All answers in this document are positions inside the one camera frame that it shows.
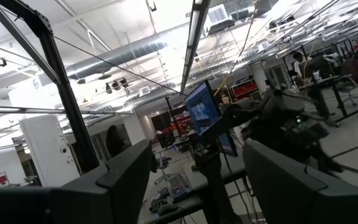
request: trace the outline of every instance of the gray floor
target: gray floor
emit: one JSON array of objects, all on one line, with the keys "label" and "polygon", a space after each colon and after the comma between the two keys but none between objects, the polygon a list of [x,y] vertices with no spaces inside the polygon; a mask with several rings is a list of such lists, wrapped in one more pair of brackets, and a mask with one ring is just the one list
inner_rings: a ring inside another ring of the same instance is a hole
[{"label": "gray floor", "polygon": [[[352,93],[355,93],[358,95],[358,89],[354,90]],[[328,102],[328,106],[331,112],[336,112],[335,116],[338,116],[341,114],[340,110],[336,108],[337,102],[335,98],[333,97],[332,90],[324,90],[323,91],[324,97],[326,98],[326,101]],[[346,103],[346,108],[348,112],[358,110],[358,102],[356,106],[352,106],[351,102]],[[336,155],[340,152],[344,152],[348,149],[351,149],[353,147],[358,146],[358,117],[353,116],[349,119],[346,119],[341,122],[341,126],[339,128],[330,128],[330,135],[324,139],[322,139],[321,143],[324,147],[324,150],[330,155]],[[169,165],[169,168],[165,170],[166,173],[175,173],[180,172],[181,167],[184,163],[191,160],[191,158],[187,158],[185,154],[181,154],[179,152],[169,150],[164,152],[164,156],[171,157],[173,160],[171,164]],[[341,155],[336,158],[336,160],[345,166],[352,167],[358,170],[358,149],[352,152],[349,152],[347,154]],[[145,194],[145,199],[147,197],[150,197],[150,191],[154,187],[154,180],[157,179],[159,176],[161,176],[161,172],[159,171],[157,174],[151,174],[150,175],[150,181],[149,186],[147,189],[147,192]],[[358,174],[351,172],[351,171],[345,171],[343,174],[340,174],[341,178],[350,184],[358,186]],[[244,190],[244,185],[242,181],[237,181],[240,190]],[[226,190],[229,195],[234,195],[238,193],[234,183],[227,184]],[[249,210],[251,210],[251,205],[249,202],[249,199],[247,197],[247,194],[242,194],[243,198],[245,199],[247,206]],[[244,204],[242,203],[242,200],[240,196],[235,196],[231,198],[232,206],[234,208],[234,211],[239,214],[243,215],[246,214],[246,208]],[[259,205],[257,203],[257,200],[255,200],[255,209],[257,212],[260,212]],[[189,224],[197,223],[202,224],[206,223],[205,217],[203,215],[203,212],[196,212],[191,215],[191,217],[185,217],[186,222]],[[139,223],[142,223],[142,217],[139,217]]]}]

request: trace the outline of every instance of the floor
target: floor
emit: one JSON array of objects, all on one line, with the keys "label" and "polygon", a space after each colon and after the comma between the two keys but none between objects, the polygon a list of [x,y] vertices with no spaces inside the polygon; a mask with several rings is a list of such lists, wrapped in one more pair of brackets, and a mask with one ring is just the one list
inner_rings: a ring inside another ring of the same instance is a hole
[{"label": "floor", "polygon": [[[358,95],[358,89],[354,90],[352,94]],[[336,112],[335,116],[339,117],[341,114],[340,110],[336,108],[337,102],[333,95],[332,90],[324,90],[323,95],[326,98],[326,102],[329,106],[331,112]],[[350,113],[351,111],[358,110],[358,100],[357,105],[353,106],[351,102],[346,103],[346,109]],[[342,155],[335,157],[340,164],[345,165],[346,167],[350,167],[355,169],[354,172],[346,170],[343,174],[339,174],[340,177],[349,182],[352,185],[358,186],[358,117],[353,116],[348,118],[340,123],[339,128],[329,128],[330,135],[321,140],[321,144],[323,145],[324,150],[330,155],[335,156],[342,152],[346,152]],[[176,173],[181,171],[181,167],[184,163],[191,161],[190,155],[181,154],[174,150],[169,150],[164,152],[164,156],[171,157],[173,160],[170,163],[169,167],[165,170],[167,173]],[[149,186],[147,188],[146,196],[150,197],[150,191],[154,187],[154,180],[161,176],[161,172],[157,174],[151,174],[149,180]],[[242,181],[237,181],[238,186],[241,191],[244,190],[244,185]],[[238,195],[238,191],[234,183],[227,184],[226,190],[229,195],[235,195],[231,197],[231,203],[233,206],[234,211],[239,214],[243,215],[246,214],[246,208],[244,203],[242,202],[240,196]],[[251,203],[246,193],[242,194],[243,198],[246,201],[246,204],[251,210]],[[257,200],[255,199],[255,209],[257,212],[260,212],[259,205]],[[186,223],[193,224],[204,224],[206,223],[205,217],[203,212],[199,211],[191,216],[185,217]]]}]

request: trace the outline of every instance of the keyboard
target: keyboard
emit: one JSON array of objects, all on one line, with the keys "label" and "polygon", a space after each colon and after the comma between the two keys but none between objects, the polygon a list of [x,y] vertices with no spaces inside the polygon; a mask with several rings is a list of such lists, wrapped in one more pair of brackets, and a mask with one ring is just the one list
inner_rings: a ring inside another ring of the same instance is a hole
[{"label": "keyboard", "polygon": [[189,181],[183,174],[176,174],[169,177],[168,189],[173,203],[188,198],[193,191]]}]

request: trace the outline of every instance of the ceiling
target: ceiling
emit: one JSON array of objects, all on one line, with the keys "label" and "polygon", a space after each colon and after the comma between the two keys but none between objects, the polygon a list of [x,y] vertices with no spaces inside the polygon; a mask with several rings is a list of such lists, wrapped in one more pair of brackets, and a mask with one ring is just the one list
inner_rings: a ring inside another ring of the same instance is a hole
[{"label": "ceiling", "polygon": [[[24,0],[24,2],[50,19],[55,37],[71,44],[56,39],[63,63],[67,67],[71,86],[82,110],[120,112],[140,107],[147,108],[149,112],[157,109],[145,106],[145,103],[173,93],[161,89],[155,83],[178,90],[186,52],[192,0]],[[257,9],[260,13],[255,12],[257,16],[252,25],[250,19],[252,13],[249,13],[248,17],[236,21],[232,27],[224,31],[214,35],[205,33],[201,36],[197,61],[193,63],[188,84],[211,77],[219,80],[220,75],[227,73],[237,60],[237,67],[241,67],[263,58],[280,58],[293,47],[301,44],[311,45],[315,39],[323,44],[324,40],[335,41],[358,33],[358,1],[356,0],[332,1],[335,4],[329,9],[324,10],[319,16],[308,19],[329,2],[331,1],[259,1],[260,5],[257,5]],[[220,4],[224,4],[226,12],[230,14],[241,9],[252,8],[255,1],[211,1],[211,7]],[[44,56],[38,38],[31,33],[27,25],[8,11],[6,14],[40,55]],[[295,21],[278,26],[275,32],[269,29],[270,22],[284,21],[290,15],[294,16]],[[239,57],[250,26],[249,39]],[[336,32],[330,34],[329,28]],[[291,40],[284,44],[281,38],[287,35]],[[112,67],[91,55],[100,55],[103,59],[118,63],[120,67],[130,72]],[[43,102],[37,100],[38,95],[40,97],[42,95],[54,108],[62,108],[53,84],[47,85],[48,82],[45,80],[39,81],[41,86],[35,89],[34,80],[42,79],[43,71],[0,23],[0,63],[1,58],[6,59],[7,65],[0,67],[0,105],[12,105],[9,99],[12,95],[9,93],[11,91],[25,93],[29,89],[34,89],[37,91],[37,96],[33,96],[33,101],[38,101],[37,107],[43,107]],[[111,77],[98,80],[103,75],[111,75]],[[77,84],[79,78],[84,78],[86,83]],[[122,78],[125,78],[129,84],[129,94],[123,88],[107,94],[106,83],[111,86],[113,81]],[[148,87],[150,93],[142,96],[139,90],[144,87]],[[17,117],[8,119],[8,116],[5,116],[0,118],[0,129],[16,123]]]}]

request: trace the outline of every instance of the monitor screen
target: monitor screen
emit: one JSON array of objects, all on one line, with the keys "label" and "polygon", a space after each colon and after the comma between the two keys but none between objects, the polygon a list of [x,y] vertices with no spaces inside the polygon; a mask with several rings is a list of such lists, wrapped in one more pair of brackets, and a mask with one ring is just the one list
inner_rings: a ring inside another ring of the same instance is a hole
[{"label": "monitor screen", "polygon": [[[185,104],[198,134],[208,129],[221,117],[208,81],[195,88],[185,98]],[[230,156],[237,156],[236,147],[228,133],[222,134],[219,137],[219,142],[224,153]]]}]

